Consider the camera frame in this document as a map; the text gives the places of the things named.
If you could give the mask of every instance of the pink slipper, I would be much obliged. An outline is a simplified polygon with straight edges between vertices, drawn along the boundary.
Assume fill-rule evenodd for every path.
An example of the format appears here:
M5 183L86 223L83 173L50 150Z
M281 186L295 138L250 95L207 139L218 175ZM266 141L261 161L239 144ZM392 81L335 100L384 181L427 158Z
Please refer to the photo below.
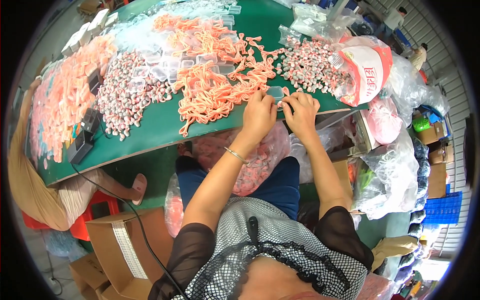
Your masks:
M140 194L142 194L138 201L133 201L132 200L133 204L140 205L142 203L142 200L144 199L145 191L147 189L147 178L145 177L144 174L142 174L142 173L137 174L137 177L135 178L135 181L133 182L132 189L135 189Z

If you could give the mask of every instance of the woman's arm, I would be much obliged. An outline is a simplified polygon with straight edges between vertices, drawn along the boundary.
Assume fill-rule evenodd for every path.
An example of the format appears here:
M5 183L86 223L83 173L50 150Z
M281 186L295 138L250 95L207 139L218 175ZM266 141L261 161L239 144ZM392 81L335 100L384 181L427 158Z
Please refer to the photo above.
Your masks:
M247 158L275 124L274 104L275 99L266 96L263 91L257 91L249 98L243 112L243 128L230 145L230 150ZM182 227L189 223L201 223L215 232L242 165L243 162L230 152L223 154L188 203Z
M307 149L313 180L320 198L319 218L334 206L342 206L349 211L351 199L345 196L335 168L315 131L315 115L320 108L318 100L309 94L293 93L282 101L290 103L295 111L292 114L287 104L282 105L288 126Z

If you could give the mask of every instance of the blue shorts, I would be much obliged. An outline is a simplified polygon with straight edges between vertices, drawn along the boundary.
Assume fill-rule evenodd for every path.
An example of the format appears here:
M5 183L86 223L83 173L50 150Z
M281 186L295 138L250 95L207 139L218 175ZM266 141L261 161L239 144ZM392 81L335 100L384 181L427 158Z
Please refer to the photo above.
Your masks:
M183 210L207 176L198 161L189 156L180 156L175 162L179 177ZM273 204L292 220L297 220L299 210L300 165L296 158L285 157L278 163L272 174L247 197L258 198Z

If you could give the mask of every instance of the person standing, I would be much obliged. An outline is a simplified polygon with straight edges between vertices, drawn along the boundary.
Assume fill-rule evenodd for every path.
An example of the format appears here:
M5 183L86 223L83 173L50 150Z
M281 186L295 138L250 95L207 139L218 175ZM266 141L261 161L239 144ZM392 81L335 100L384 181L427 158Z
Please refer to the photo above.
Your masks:
M427 49L428 46L425 43L422 43L418 49L413 49L411 48L414 54L408 59L412 63L412 65L415 67L415 69L419 70L421 69L423 63L427 60Z
M403 17L407 14L407 10L400 6L398 10L389 9L387 10L387 17L384 19L383 23L380 24L378 29L373 35L380 38L380 34L384 33L382 41L385 43L388 42L388 39L392 35L393 31L400 27L403 24Z

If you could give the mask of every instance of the woman's hand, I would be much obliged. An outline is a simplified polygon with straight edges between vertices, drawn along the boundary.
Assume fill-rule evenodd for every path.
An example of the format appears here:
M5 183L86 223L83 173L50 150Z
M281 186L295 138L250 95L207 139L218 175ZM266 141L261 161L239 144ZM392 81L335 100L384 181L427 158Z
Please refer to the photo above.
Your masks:
M256 91L248 99L243 112L243 128L239 135L245 136L256 145L270 132L275 121L275 99L264 91Z
M292 105L294 113L287 103ZM288 126L303 144L312 138L318 139L315 131L315 115L320 108L318 100L310 94L293 93L282 99L283 113Z

